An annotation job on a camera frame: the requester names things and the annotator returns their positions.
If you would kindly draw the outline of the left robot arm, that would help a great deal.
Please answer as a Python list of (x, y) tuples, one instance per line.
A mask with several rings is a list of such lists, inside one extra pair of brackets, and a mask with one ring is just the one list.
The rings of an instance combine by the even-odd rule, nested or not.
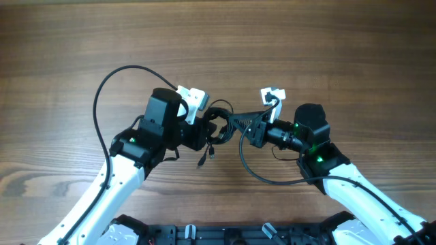
[(206, 145), (207, 131), (216, 127), (196, 114), (207, 102), (208, 95), (196, 88), (154, 89), (145, 113), (114, 137), (90, 187), (40, 244), (139, 244), (146, 225), (116, 213), (151, 170), (167, 161), (167, 150)]

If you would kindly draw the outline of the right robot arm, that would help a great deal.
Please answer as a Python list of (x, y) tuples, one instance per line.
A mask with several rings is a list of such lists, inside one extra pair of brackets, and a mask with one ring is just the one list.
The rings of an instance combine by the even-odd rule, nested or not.
[(231, 115), (230, 126), (261, 148), (271, 143), (298, 153), (302, 181), (346, 207), (320, 225), (322, 244), (434, 244), (435, 223), (407, 211), (371, 184), (330, 141), (330, 125), (319, 104), (296, 109), (293, 122), (273, 111)]

